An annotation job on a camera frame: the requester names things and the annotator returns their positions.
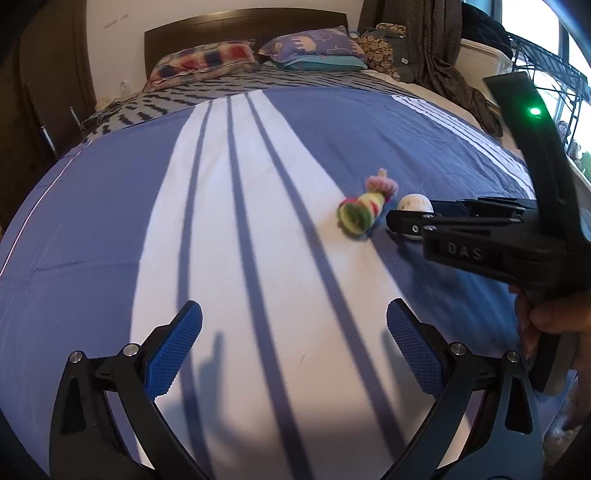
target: colorful knitted toy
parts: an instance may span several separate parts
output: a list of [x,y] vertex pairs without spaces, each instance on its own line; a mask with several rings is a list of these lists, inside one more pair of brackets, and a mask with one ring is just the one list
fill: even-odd
[[368,178],[365,186],[367,193],[356,199],[343,200],[337,211],[343,229],[354,236],[363,235],[374,224],[384,204],[398,190],[398,183],[387,177],[385,168]]

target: ball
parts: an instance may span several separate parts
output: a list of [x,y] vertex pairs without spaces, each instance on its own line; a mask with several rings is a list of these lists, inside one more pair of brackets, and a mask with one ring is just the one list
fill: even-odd
[[[433,205],[431,205],[431,202],[429,202],[429,199],[425,197],[425,195],[421,195],[420,193],[411,193],[402,197],[400,202],[398,202],[397,209],[409,210],[411,212],[433,213]],[[403,233],[403,235],[409,240],[423,239],[420,235],[409,235],[407,233]]]

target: metal screw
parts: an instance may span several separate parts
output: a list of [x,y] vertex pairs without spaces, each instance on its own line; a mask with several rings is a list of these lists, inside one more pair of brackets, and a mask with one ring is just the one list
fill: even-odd
[[77,364],[80,360],[82,360],[82,352],[76,350],[70,354],[70,362],[73,364]]
[[513,350],[507,352],[507,358],[509,359],[509,362],[511,362],[512,364],[516,364],[519,362],[519,360],[521,360],[519,354],[517,352],[514,352]]
[[463,355],[466,353],[466,345],[460,342],[454,342],[449,346],[454,355]]
[[139,346],[135,343],[128,343],[123,347],[123,354],[125,356],[134,356],[139,352]]

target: pillowcase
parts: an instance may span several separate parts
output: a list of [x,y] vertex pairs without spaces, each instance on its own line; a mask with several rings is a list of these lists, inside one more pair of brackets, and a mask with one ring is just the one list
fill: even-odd
[[367,64],[376,72],[386,73],[398,82],[413,83],[414,74],[408,65],[406,27],[380,23],[368,28],[359,44],[367,55]]
[[199,45],[161,58],[144,92],[207,80],[231,73],[254,72],[259,64],[252,51],[254,40],[232,40]]
[[365,61],[362,48],[349,38],[342,25],[274,38],[262,46],[259,55],[266,55],[280,63],[295,60],[302,55],[348,55]]
[[282,70],[312,72],[358,72],[368,67],[357,57],[348,55],[302,55],[285,63],[275,62],[275,65]]

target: dark wooden headboard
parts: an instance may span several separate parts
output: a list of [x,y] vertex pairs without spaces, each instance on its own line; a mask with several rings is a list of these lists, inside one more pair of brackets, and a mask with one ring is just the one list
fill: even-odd
[[146,75],[162,57],[184,48],[254,38],[257,52],[280,35],[339,25],[348,28],[346,14],[308,8],[247,8],[186,18],[144,33]]

